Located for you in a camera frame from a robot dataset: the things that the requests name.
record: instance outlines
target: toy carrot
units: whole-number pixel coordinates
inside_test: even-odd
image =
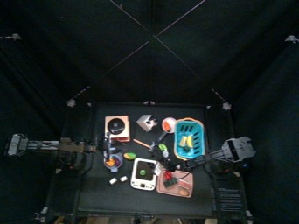
[[[167,131],[167,132],[171,132],[172,126],[168,122],[163,122],[163,130]]]

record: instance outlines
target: small white block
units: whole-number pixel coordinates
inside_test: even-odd
[[[127,181],[127,176],[124,176],[121,179],[120,179],[121,182],[125,182]]]
[[[116,182],[117,182],[117,179],[116,179],[116,178],[112,178],[112,179],[109,180],[109,184],[111,184],[111,185],[113,185]]]

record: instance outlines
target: black cable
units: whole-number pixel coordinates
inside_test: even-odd
[[[192,173],[192,170],[193,169],[191,169],[191,171],[181,178],[177,178],[177,179],[184,179]]]

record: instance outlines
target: banana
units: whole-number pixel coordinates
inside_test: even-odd
[[[181,147],[184,147],[184,145],[185,145],[185,141],[187,141],[187,136],[181,136],[181,141],[180,141],[180,143],[179,143],[179,145],[180,145]]]
[[[192,148],[192,135],[187,136],[187,146]]]

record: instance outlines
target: blue object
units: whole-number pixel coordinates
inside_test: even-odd
[[[192,147],[185,150],[180,146],[183,136],[192,135]],[[204,128],[200,121],[192,118],[177,120],[173,132],[173,152],[177,158],[191,159],[205,154],[204,148]]]

